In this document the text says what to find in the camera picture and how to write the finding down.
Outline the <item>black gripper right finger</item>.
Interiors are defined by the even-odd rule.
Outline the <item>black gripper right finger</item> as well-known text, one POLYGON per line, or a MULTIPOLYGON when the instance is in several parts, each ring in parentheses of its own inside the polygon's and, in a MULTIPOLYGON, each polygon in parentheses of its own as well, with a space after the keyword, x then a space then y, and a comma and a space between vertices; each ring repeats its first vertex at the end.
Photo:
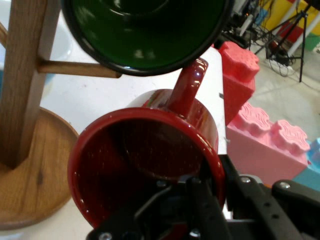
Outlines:
POLYGON ((293 180, 271 187, 248 175, 239 175, 226 154, 219 156, 225 172, 227 209, 238 229, 255 240, 318 240, 320 193, 293 180))

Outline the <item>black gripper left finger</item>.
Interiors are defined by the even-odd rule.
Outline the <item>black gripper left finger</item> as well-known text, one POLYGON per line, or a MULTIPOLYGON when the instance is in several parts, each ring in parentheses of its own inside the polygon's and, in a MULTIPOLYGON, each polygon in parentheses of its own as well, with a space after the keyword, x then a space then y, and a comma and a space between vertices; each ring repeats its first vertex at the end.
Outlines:
POLYGON ((230 240, 222 204, 209 182, 182 176, 158 180, 127 200, 88 235, 89 240, 230 240))

